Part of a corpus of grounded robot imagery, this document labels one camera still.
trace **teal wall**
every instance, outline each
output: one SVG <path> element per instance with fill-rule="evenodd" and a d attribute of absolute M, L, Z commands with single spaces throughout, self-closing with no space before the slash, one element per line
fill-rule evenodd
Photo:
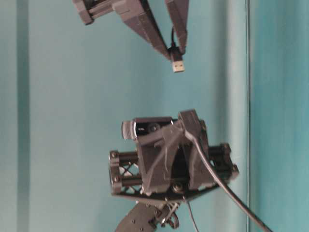
<path fill-rule="evenodd" d="M 231 188 L 246 201 L 245 0 L 190 2 L 181 74 L 114 13 L 85 27 L 71 1 L 1 4 L 0 231 L 113 231 L 134 205 L 110 196 L 109 150 L 134 149 L 121 121 L 191 108 L 210 144 L 230 143 Z M 164 1 L 150 4 L 169 42 Z M 220 189 L 192 208 L 201 231 L 246 231 Z M 192 231 L 185 205 L 178 216 Z"/>
<path fill-rule="evenodd" d="M 307 0 L 251 0 L 251 203 L 279 232 L 309 228 L 308 15 Z"/>

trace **bolt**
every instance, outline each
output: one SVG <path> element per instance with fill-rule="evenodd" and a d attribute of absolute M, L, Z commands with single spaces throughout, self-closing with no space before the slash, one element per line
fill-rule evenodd
<path fill-rule="evenodd" d="M 173 190 L 175 193 L 180 193 L 183 190 L 183 185 L 179 182 L 173 184 Z"/>

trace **camera lens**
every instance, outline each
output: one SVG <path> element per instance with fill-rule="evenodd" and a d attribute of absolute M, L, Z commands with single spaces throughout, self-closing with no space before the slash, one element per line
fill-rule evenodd
<path fill-rule="evenodd" d="M 155 132 L 156 130 L 160 129 L 160 125 L 158 123 L 150 123 L 148 126 L 148 132 Z"/>

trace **usb connector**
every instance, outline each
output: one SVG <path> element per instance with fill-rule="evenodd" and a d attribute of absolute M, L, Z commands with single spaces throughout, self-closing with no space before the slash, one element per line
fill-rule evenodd
<path fill-rule="evenodd" d="M 174 73 L 183 72 L 184 71 L 183 56 L 179 50 L 179 47 L 176 47 L 175 45 L 172 44 L 172 47 L 169 49 L 169 53 Z"/>

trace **wire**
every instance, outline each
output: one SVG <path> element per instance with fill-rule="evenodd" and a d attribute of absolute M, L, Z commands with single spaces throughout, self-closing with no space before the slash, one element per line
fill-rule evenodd
<path fill-rule="evenodd" d="M 227 184 L 218 176 L 217 172 L 214 170 L 213 166 L 209 162 L 209 160 L 204 155 L 204 151 L 202 146 L 200 145 L 200 141 L 188 131 L 185 132 L 185 136 L 192 141 L 195 145 L 200 157 L 206 166 L 207 170 L 212 175 L 213 179 L 217 182 L 217 184 L 223 188 L 223 190 L 227 193 L 227 195 L 241 208 L 250 218 L 254 221 L 264 232 L 272 232 L 272 230 L 264 224 L 264 222 L 259 219 L 246 205 L 241 199 L 227 186 Z"/>
<path fill-rule="evenodd" d="M 184 201 L 186 202 L 186 204 L 188 205 L 189 213 L 190 213 L 190 218 L 191 218 L 191 220 L 192 220 L 192 222 L 193 222 L 195 231 L 198 232 L 197 224 L 195 223 L 195 220 L 194 220 L 194 217 L 193 217 L 193 214 L 192 214 L 192 209 L 191 209 L 190 203 L 187 201 L 187 199 L 185 198 L 185 196 L 183 196 L 183 199 L 184 199 Z"/>
<path fill-rule="evenodd" d="M 171 45 L 173 46 L 175 46 L 176 44 L 175 44 L 175 40 L 174 40 L 174 27 L 172 27 L 172 33 L 171 33 Z"/>

